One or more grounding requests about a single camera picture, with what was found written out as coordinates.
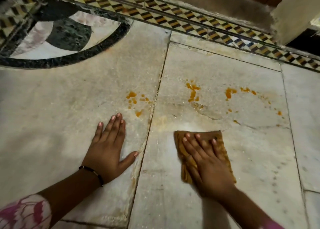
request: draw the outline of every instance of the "brown cloth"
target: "brown cloth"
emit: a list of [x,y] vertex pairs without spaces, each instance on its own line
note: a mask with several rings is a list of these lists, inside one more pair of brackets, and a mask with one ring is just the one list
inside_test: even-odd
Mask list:
[[[231,163],[228,157],[228,154],[226,153],[226,148],[224,147],[223,144],[223,140],[222,140],[222,133],[220,130],[218,131],[210,131],[210,132],[189,132],[189,131],[175,131],[174,132],[174,142],[176,144],[176,148],[178,151],[178,156],[180,158],[180,160],[182,161],[182,167],[181,167],[181,178],[182,181],[187,182],[192,184],[192,177],[189,174],[189,171],[183,161],[183,158],[189,156],[190,154],[186,151],[186,149],[184,148],[182,139],[185,136],[186,133],[189,133],[190,135],[195,135],[195,134],[200,134],[201,138],[204,139],[205,141],[209,142],[209,144],[211,144],[211,140],[215,139],[217,141],[218,144],[218,154],[216,154],[216,156],[222,160],[227,167],[230,170],[230,173],[233,176],[233,182],[236,183],[237,180],[235,179],[233,172],[232,172],[232,168],[231,168]],[[192,165],[197,168],[197,164],[195,162],[194,159],[191,160]]]

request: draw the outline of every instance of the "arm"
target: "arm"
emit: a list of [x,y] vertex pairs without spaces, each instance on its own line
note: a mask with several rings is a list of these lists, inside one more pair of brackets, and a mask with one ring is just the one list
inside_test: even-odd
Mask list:
[[[191,154],[186,158],[186,162],[201,194],[218,201],[244,229],[282,228],[246,194],[236,188],[228,168],[219,158],[215,140],[212,140],[210,145],[202,140],[199,134],[195,136],[186,134],[183,144],[186,151]],[[192,158],[197,163],[198,169],[188,162]]]
[[[103,123],[99,122],[82,162],[82,166],[90,167],[99,174],[104,184],[120,176],[138,155],[134,151],[119,161],[126,134],[125,124],[120,113],[111,117],[104,130]],[[25,229],[52,227],[100,186],[96,174],[80,169],[36,195],[27,196],[0,209],[0,228],[7,225],[10,228]]]

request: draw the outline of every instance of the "wall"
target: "wall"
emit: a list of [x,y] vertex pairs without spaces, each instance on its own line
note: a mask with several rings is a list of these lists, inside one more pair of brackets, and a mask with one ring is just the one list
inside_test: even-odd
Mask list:
[[271,12],[278,43],[285,45],[300,35],[319,12],[320,0],[282,0]]

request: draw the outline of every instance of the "bracelet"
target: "bracelet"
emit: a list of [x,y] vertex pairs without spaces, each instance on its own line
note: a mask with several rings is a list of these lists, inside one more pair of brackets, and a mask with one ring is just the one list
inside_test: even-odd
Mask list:
[[98,179],[99,179],[99,182],[100,182],[100,185],[101,185],[101,187],[103,187],[104,181],[103,181],[101,175],[99,175],[95,170],[93,170],[92,168],[87,167],[87,166],[80,166],[80,167],[79,167],[79,170],[80,170],[80,169],[85,169],[85,170],[90,171],[90,172],[93,172],[95,175],[97,175],[97,177],[98,177]]

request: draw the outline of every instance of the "floral sleeve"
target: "floral sleeve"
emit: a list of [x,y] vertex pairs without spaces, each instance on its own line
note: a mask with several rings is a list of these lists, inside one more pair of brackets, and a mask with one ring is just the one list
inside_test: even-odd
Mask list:
[[0,209],[0,229],[48,229],[50,221],[50,204],[37,194]]

